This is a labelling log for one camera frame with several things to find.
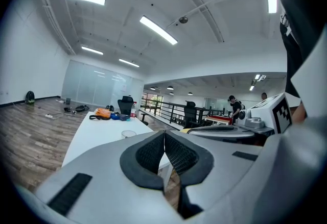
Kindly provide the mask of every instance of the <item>orange object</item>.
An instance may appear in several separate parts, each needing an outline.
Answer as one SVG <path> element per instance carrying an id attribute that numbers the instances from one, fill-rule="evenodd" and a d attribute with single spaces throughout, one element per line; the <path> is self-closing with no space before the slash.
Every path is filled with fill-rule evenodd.
<path id="1" fill-rule="evenodd" d="M 109 110 L 107 110 L 107 109 L 97 108 L 96 116 L 101 116 L 101 117 L 105 117 L 105 118 L 110 118 L 111 113 L 112 113 L 112 112 L 109 111 Z"/>

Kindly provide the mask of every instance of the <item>ceiling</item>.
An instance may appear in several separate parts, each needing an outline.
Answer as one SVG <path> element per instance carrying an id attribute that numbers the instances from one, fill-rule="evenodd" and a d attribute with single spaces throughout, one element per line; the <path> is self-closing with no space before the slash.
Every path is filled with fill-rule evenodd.
<path id="1" fill-rule="evenodd" d="M 168 82 L 147 84 L 144 89 L 150 90 L 151 87 L 159 88 L 156 92 L 162 94 L 187 95 L 189 91 L 195 96 L 209 96 L 210 91 L 217 92 L 218 90 L 236 93 L 251 93 L 249 88 L 256 73 L 232 73 L 221 74 L 214 76 L 202 76 L 186 79 L 172 80 Z M 266 78 L 255 84 L 253 93 L 268 92 L 274 88 L 282 87 L 285 83 L 285 72 L 268 72 L 265 73 Z M 173 86 L 174 90 L 168 90 L 168 86 Z"/>
<path id="2" fill-rule="evenodd" d="M 149 68 L 162 55 L 190 49 L 204 41 L 224 44 L 234 38 L 258 35 L 274 38 L 278 14 L 268 14 L 267 0 L 106 0 L 96 5 L 79 0 L 48 0 L 68 42 L 70 54 L 87 54 L 81 46 L 104 53 L 104 61 L 119 58 Z M 171 45 L 139 20 L 145 15 L 174 38 Z M 181 24 L 178 19 L 187 16 Z"/>

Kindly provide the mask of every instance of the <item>glass cup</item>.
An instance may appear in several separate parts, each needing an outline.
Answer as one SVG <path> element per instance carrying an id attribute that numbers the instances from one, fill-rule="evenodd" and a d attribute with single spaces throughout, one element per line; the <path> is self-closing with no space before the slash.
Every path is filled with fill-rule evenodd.
<path id="1" fill-rule="evenodd" d="M 122 131 L 122 139 L 133 137 L 135 135 L 136 135 L 136 133 L 133 131 Z"/>

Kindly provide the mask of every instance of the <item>black office chair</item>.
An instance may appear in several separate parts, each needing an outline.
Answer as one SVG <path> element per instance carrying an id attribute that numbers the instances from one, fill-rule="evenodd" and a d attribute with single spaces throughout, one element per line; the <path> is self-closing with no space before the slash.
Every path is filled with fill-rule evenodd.
<path id="1" fill-rule="evenodd" d="M 185 113 L 184 129 L 191 129 L 201 126 L 196 122 L 196 108 L 194 102 L 187 102 L 186 106 L 184 107 L 184 113 Z"/>
<path id="2" fill-rule="evenodd" d="M 134 104 L 134 100 L 130 96 L 123 96 L 123 99 L 119 99 L 118 100 L 118 106 L 119 106 L 119 109 L 121 111 L 121 114 L 130 115 L 133 104 Z M 149 123 L 144 121 L 144 116 L 145 115 L 147 115 L 147 114 L 143 115 L 143 118 L 142 118 L 141 122 L 143 122 L 147 126 L 147 125 L 149 125 Z"/>

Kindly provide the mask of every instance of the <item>wooden floor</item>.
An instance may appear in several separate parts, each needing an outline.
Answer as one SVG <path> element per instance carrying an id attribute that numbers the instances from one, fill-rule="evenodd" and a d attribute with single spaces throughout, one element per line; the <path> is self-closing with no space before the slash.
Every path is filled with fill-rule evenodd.
<path id="1" fill-rule="evenodd" d="M 0 140 L 2 161 L 12 180 L 33 191 L 48 176 L 61 168 L 68 147 L 85 117 L 85 112 L 63 115 L 67 105 L 55 98 L 36 101 L 34 105 L 18 104 L 0 108 Z M 45 114 L 52 114 L 49 119 Z M 146 116 L 154 131 L 174 128 Z M 177 208 L 179 177 L 172 172 L 165 197 Z"/>

